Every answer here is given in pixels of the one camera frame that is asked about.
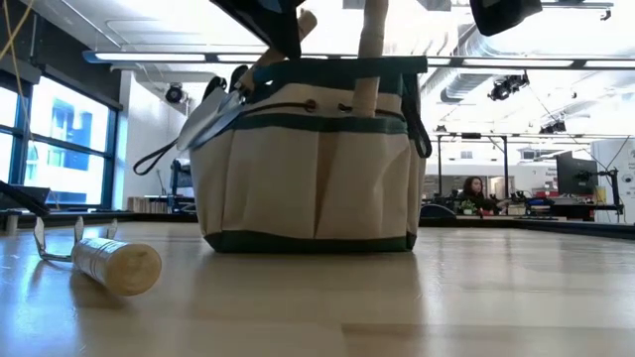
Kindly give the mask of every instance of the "cable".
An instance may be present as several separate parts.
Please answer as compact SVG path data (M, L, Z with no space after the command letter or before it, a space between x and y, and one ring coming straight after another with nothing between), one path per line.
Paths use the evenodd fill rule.
M4 57L4 55L6 54L7 51L9 51L11 53L11 59L13 62L13 70L15 71L16 74L16 82L18 84L18 94L20 96L20 102L22 103L22 108L23 110L21 110L21 112L24 113L24 119L26 122L26 137L29 138L30 141L33 142L33 151L36 155L36 160L39 159L39 154L38 154L38 147L36 146L36 140L33 136L33 132L31 131L31 116L29 114L29 110L27 107L27 101L25 99L25 95L24 95L24 90L22 89L22 80L21 80L21 76L20 76L20 69L18 68L18 59L16 58L16 52L15 52L15 47L14 47L14 41L15 38L17 36L17 34L20 32L20 29L22 28L22 26L24 25L26 19L29 16L29 13L31 12L31 9L33 7L33 3L35 2L35 0L31 0L31 2L29 3L27 10L25 11L24 15L22 16L22 19L20 19L20 22L18 23L18 26L16 26L16 29L14 32L11 31L11 19L9 16L9 4L7 3L7 0L4 0L2 2L2 7L4 8L4 20L5 23L7 25L7 35L9 36L9 41L7 42L7 45L5 45L4 49L2 50L2 53L0 53L0 60ZM51 195L53 196L53 200L56 204L56 209L57 210L61 210L60 209L60 203L58 202L58 197L55 194L54 191L51 190Z
M545 103L543 103L542 100L540 100L540 97L538 96L538 94L536 94L536 92L534 91L534 88L531 87L531 85L529 85L529 89L532 91L532 93L534 94L534 97L536 98L536 100L538 101L538 103L540 103L540 105L545 109L545 111L547 112L547 114L549 114L549 116L556 120L556 118L554 117L554 115L552 114L552 112L549 110L549 108L547 108L547 106L545 105ZM566 133L576 144L582 146L583 144L581 142L579 142L578 140L575 139L575 136ZM613 157L613 159L611 160L610 163L608 163L607 166L605 166L600 160L598 160L589 149L587 148L582 148L583 150L586 151L586 153L598 164L600 165L606 172L610 171L608 169L608 167L610 167L613 162L615 161L615 159L617 159L617 157L622 153L622 150L624 150L624 147L626 146L626 143L628 143L628 140L631 138L631 135L628 135L626 137L626 139L624 140L624 142L622 143L622 146L619 148L619 150L617 151L617 153L615 154L615 156ZM611 181L607 178L604 177L604 179L606 179L606 182L608 183L609 186L612 186ZM626 222L626 205L624 204L624 200L620 197L619 198L619 204L623 207L623 211L624 211L624 223ZM619 223L619 211L617 212L617 221Z
M29 2L29 5L27 5L27 10L24 12L24 15L22 15L22 19L20 19L20 22L18 22L18 26L16 26L16 30L11 33L11 30L9 30L9 32L7 33L7 35L9 35L9 41L7 41L7 44L4 46L4 48L2 49L2 52L0 52L0 60L2 58L4 58L4 55L7 53L7 51L9 51L9 48L13 46L13 42L16 40L16 36L18 36L18 33L20 32L20 29L22 29L22 26L24 25L24 23L27 21L27 19L29 18L29 13L31 12L31 9L33 8L33 3L35 3L36 0L31 0ZM7 1L4 1L4 7L5 9L7 9ZM7 26L9 25L9 18L8 18L8 14L9 14L9 9L7 9L5 11L5 20L7 21Z

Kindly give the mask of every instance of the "window frame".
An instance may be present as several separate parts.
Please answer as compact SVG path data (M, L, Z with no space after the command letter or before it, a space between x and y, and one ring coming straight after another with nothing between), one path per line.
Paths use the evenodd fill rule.
M0 70L0 86L7 88L11 91L18 93L16 77L13 76L13 81L10 77L12 74L3 72ZM54 139L40 134L31 133L30 138L26 138L29 133L27 128L27 120L24 115L25 112L31 115L33 106L33 93L34 85L32 83L22 80L22 89L24 91L24 104L18 93L18 103L16 110L16 122L15 127L8 127L0 125L0 133L6 133L13 136L13 150L9 168L9 183L11 184L24 184L27 173L27 154L29 150L29 142L31 138L37 143L44 143L53 147L67 149L78 153L88 154L103 158L103 178L101 184L101 203L100 204L80 204L80 203L60 203L59 207L64 208L97 208L97 209L110 209L112 208L112 193L114 185L114 167L115 167L115 148L117 146L117 126L119 121L119 111L121 108L105 103L101 98L86 93L82 88L76 88L73 85L69 85L63 79L60 80L53 75L43 74L42 77L52 80L59 85L63 85L68 89L71 89L91 100L105 105L108 108L108 126L106 128L106 148L105 151L100 152L82 145L69 143L64 140ZM48 203L49 207L57 207L55 203Z

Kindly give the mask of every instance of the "ceiling light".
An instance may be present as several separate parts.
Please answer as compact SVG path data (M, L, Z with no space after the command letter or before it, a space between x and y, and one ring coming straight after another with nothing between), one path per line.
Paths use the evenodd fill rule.
M205 62L204 54L95 53L102 61Z
M573 64L570 59L464 59L466 67L567 67Z
M260 55L218 55L219 61L227 62L255 62L260 59Z
M635 59L625 60L589 60L584 65L585 67L600 67L600 68L633 68L635 69Z
M449 64L448 58L428 58L429 66L444 66Z

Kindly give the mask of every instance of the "table surface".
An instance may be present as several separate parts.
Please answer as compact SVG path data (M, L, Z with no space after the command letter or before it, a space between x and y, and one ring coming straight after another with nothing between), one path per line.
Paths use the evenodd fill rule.
M70 248L69 230L49 248ZM85 236L104 235L88 228ZM193 224L122 223L163 274L114 297L31 232L0 236L0 356L632 356L635 245L421 229L415 251L218 255Z
M485 220L519 220L519 219L523 219L523 220L537 220L537 221L545 221L546 219L541 219L540 217L535 217L532 218L530 216L527 215L506 215L506 214L499 214L499 215L484 215L484 216L479 216L477 214L470 214L470 215L464 215L464 214L459 214L456 216L457 219L485 219ZM554 218L555 220L552 221L567 221L566 217L550 217L550 218Z

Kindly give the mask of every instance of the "green trim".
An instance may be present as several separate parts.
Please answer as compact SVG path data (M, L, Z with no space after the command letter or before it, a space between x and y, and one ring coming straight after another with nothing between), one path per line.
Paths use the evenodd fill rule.
M206 235L205 241L218 253L389 253L409 252L417 235L406 233L403 237L340 240L298 239L254 231L223 231Z
M320 133L408 134L407 124L399 118L324 118L300 114L272 113L240 117L227 130L251 130L269 127L306 130Z
M257 87L273 81L275 90L289 83L303 83L333 89L354 90L355 81L381 77L380 93L401 95L402 74L424 73L426 57L394 56L371 59L294 59L259 67L254 72Z

